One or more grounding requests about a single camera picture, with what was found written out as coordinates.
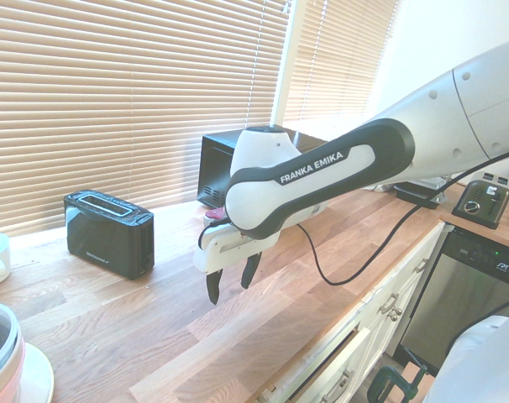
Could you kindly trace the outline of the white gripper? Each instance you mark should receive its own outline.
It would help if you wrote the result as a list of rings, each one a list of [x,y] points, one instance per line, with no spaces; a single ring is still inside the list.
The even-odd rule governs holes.
[[[279,233],[268,238],[254,239],[243,235],[232,224],[208,229],[202,237],[201,247],[196,247],[193,263],[206,276],[207,293],[213,305],[218,303],[219,283],[223,271],[230,265],[247,259],[241,286],[248,289],[259,267],[263,251],[271,248],[278,240]]]

